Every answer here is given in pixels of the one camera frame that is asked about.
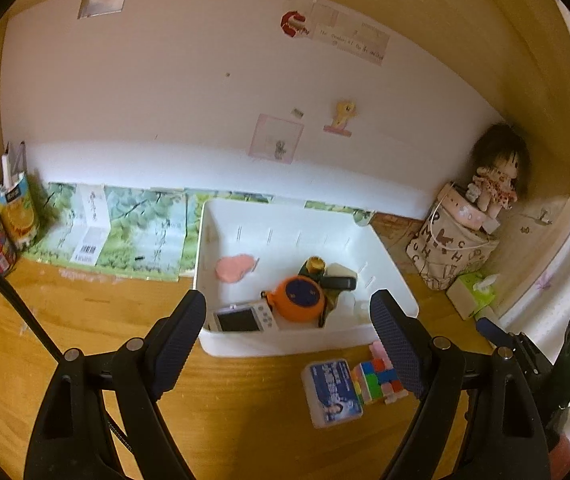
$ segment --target metal screw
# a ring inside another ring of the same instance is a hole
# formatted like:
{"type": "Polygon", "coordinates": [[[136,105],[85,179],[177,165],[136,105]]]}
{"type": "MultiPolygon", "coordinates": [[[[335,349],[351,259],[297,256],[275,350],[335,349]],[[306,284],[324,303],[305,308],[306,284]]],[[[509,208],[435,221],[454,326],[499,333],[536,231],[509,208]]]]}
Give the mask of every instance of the metal screw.
{"type": "Polygon", "coordinates": [[[65,361],[76,361],[80,354],[81,353],[78,348],[70,348],[67,352],[65,352],[65,361]]]}
{"type": "Polygon", "coordinates": [[[143,347],[144,341],[139,337],[135,337],[127,341],[126,347],[127,350],[135,352],[136,350],[140,350],[143,347]]]}
{"type": "Polygon", "coordinates": [[[451,341],[441,335],[434,338],[434,346],[441,350],[447,350],[451,347],[451,341]]]}
{"type": "Polygon", "coordinates": [[[511,348],[507,348],[506,346],[501,346],[500,348],[498,348],[498,355],[503,359],[507,360],[511,359],[511,357],[514,355],[514,352],[511,351],[511,348]]]}

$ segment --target white wall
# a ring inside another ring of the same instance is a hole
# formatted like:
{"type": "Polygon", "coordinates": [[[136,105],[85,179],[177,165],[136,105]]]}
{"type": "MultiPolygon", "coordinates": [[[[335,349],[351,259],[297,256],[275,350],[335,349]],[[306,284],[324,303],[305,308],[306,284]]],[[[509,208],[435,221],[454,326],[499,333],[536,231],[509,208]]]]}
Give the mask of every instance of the white wall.
{"type": "Polygon", "coordinates": [[[122,13],[77,20],[80,1],[49,0],[7,28],[4,138],[26,140],[46,180],[265,192],[421,218],[500,120],[381,25],[391,39],[376,66],[287,37],[284,0],[126,0],[122,13]],[[351,138],[322,130],[344,98],[358,110],[351,138]],[[294,107],[305,129],[293,164],[250,158],[258,115],[295,120],[294,107]]]}

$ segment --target black cable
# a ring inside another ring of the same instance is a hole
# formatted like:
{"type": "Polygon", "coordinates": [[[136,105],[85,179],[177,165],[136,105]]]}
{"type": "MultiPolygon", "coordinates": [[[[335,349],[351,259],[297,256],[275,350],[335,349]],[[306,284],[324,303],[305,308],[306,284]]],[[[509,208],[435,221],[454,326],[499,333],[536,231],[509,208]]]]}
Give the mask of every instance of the black cable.
{"type": "MultiPolygon", "coordinates": [[[[49,337],[49,334],[45,332],[45,329],[38,322],[38,320],[31,313],[31,310],[27,307],[25,302],[16,292],[16,289],[12,287],[12,284],[8,282],[4,276],[0,273],[0,293],[8,301],[8,303],[14,308],[18,315],[23,319],[27,326],[34,333],[36,338],[42,343],[42,345],[47,349],[51,356],[56,360],[57,363],[61,362],[64,357],[63,353],[58,349],[56,343],[49,337]]],[[[117,439],[121,441],[123,446],[132,452],[129,441],[127,440],[127,435],[123,430],[120,429],[116,421],[111,418],[111,415],[107,413],[107,424],[110,430],[117,439]]]]}

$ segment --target orange round object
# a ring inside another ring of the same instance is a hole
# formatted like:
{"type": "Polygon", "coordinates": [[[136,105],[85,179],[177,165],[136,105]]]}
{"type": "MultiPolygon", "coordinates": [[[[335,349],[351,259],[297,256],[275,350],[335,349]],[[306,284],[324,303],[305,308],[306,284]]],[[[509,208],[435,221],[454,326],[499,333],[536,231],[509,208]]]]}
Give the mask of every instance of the orange round object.
{"type": "Polygon", "coordinates": [[[287,278],[273,292],[265,294],[267,303],[296,323],[317,319],[324,309],[325,296],[320,286],[306,276],[287,278]]]}

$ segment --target white tray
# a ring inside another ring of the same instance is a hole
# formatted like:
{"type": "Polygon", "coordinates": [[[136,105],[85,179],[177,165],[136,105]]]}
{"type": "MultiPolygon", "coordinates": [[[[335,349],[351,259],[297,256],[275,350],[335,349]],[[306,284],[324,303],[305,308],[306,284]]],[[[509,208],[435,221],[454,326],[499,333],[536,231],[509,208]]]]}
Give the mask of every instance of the white tray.
{"type": "Polygon", "coordinates": [[[369,300],[388,289],[411,317],[418,304],[370,226],[360,227],[345,213],[299,206],[213,199],[205,203],[198,235],[194,288],[207,300],[209,315],[230,303],[256,300],[294,276],[310,256],[340,264],[358,273],[354,315],[328,317],[327,325],[290,323],[274,313],[278,332],[200,331],[200,344],[213,356],[276,356],[369,344],[376,331],[369,320],[369,300]],[[236,254],[260,258],[254,272],[240,282],[222,283],[214,268],[219,258],[236,254]]]}

